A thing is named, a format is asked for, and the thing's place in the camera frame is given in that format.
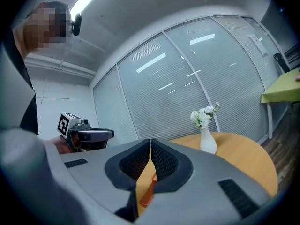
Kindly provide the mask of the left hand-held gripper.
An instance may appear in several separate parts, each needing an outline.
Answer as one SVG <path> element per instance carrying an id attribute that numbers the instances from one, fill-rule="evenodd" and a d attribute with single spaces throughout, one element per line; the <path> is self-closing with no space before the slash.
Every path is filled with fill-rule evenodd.
<path id="1" fill-rule="evenodd" d="M 69 112 L 60 114 L 57 131 L 75 152 L 81 151 L 81 147 L 85 150 L 105 149 L 108 140 L 114 138 L 113 130 L 91 128 L 87 119 Z"/>

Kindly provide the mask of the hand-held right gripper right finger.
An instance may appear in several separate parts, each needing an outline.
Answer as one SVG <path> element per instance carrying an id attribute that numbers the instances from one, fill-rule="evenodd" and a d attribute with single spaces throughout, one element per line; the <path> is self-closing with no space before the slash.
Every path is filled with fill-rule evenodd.
<path id="1" fill-rule="evenodd" d="M 240 221 L 241 214 L 224 192 L 234 181 L 256 205 L 278 192 L 275 166 L 263 147 L 248 138 L 218 138 L 217 153 L 197 149 L 198 138 L 178 138 L 166 145 L 186 155 L 193 171 L 174 192 L 155 193 L 140 216 L 143 225 L 220 225 Z"/>

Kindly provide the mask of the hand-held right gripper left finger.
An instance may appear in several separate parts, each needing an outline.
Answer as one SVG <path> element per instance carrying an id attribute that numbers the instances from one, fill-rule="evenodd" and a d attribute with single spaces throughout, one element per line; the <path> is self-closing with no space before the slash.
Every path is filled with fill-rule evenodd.
<path id="1" fill-rule="evenodd" d="M 139 217 L 136 183 L 149 158 L 149 139 L 61 155 L 79 186 L 106 210 L 127 221 Z"/>

